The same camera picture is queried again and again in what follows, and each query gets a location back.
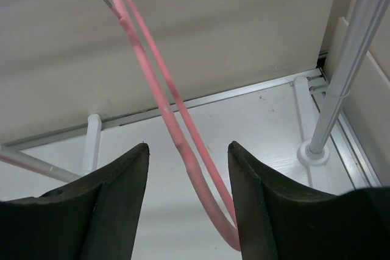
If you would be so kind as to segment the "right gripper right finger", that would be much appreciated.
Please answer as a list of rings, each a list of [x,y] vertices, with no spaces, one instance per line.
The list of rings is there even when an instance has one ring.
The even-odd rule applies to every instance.
[[[243,259],[389,258],[389,188],[318,191],[237,142],[228,165]]]

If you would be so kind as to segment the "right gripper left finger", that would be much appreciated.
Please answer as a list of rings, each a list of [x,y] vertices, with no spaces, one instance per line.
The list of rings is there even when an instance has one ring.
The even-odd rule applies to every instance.
[[[141,143],[39,197],[1,202],[1,258],[130,259],[148,169]]]

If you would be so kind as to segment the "pink clothes hanger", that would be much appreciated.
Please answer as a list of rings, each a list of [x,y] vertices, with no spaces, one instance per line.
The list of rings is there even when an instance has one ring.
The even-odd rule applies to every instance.
[[[144,22],[143,17],[138,11],[133,0],[103,0],[110,11],[118,19],[119,24],[125,31],[133,51],[144,72],[144,76],[152,91],[153,97],[160,110],[166,128],[171,139],[181,156],[185,169],[193,186],[193,189],[200,200],[205,212],[210,218],[212,224],[218,233],[234,250],[240,251],[239,234],[237,228],[235,207],[232,196],[230,195],[220,173],[213,162],[205,143],[203,142],[195,123],[185,106],[182,97],[171,77],[171,74],[165,64],[165,61],[158,50],[158,47]],[[140,37],[133,22],[136,21],[140,27],[154,57],[175,105],[185,123],[185,126],[196,146],[198,155],[195,155],[193,149],[180,128],[179,122],[174,114],[172,105],[166,96],[157,79],[155,69],[147,57]]]

